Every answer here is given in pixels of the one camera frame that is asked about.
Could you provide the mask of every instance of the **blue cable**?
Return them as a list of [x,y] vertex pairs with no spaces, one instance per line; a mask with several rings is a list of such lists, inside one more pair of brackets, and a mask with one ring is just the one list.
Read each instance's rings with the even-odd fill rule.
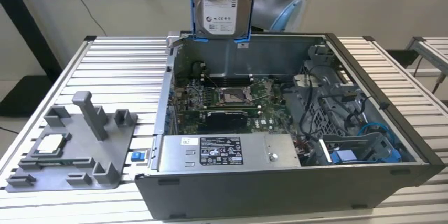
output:
[[391,130],[386,127],[386,125],[382,124],[382,123],[368,123],[368,124],[364,125],[363,128],[359,130],[358,135],[360,136],[360,135],[363,134],[366,128],[368,128],[370,126],[378,126],[378,127],[383,128],[383,129],[386,130],[387,134],[390,134],[390,136],[391,136],[392,146],[395,146],[395,135],[394,135],[392,131],[391,131]]

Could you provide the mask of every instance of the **hard drive label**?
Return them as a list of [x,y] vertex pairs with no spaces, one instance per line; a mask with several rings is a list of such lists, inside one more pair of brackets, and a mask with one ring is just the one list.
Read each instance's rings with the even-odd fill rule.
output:
[[235,34],[239,0],[203,0],[203,26],[211,34]]
[[243,165],[239,137],[202,137],[202,165]]

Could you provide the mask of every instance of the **motherboard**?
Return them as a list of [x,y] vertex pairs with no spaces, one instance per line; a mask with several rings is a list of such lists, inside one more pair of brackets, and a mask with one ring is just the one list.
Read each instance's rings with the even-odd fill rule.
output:
[[179,134],[296,134],[275,79],[208,78],[184,83],[176,87]]

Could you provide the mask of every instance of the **blue latch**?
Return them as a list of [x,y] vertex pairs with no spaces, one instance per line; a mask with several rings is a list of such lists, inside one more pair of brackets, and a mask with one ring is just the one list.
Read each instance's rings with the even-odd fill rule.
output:
[[138,162],[138,161],[144,161],[146,160],[146,153],[144,152],[134,152],[131,155],[131,161]]

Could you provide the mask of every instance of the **metal slotted table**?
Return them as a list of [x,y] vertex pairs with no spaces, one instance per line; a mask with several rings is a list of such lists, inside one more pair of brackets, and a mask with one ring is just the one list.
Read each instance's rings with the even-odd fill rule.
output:
[[448,37],[414,37],[407,49],[414,49],[444,74],[448,74]]
[[[448,109],[416,82],[386,50],[363,37],[342,37],[344,46],[414,125],[431,148],[448,163]],[[132,151],[152,146],[155,118],[167,65],[166,38],[99,37],[86,41],[54,88],[0,160],[0,187],[18,168],[46,125],[43,114],[54,104],[70,113],[78,90],[90,90],[106,112],[130,109],[139,114],[122,184],[114,190],[8,193],[0,190],[2,223],[160,223],[151,217],[132,176],[146,163],[131,162]],[[420,187],[399,190],[375,209],[250,217],[188,223],[446,223],[448,169]]]

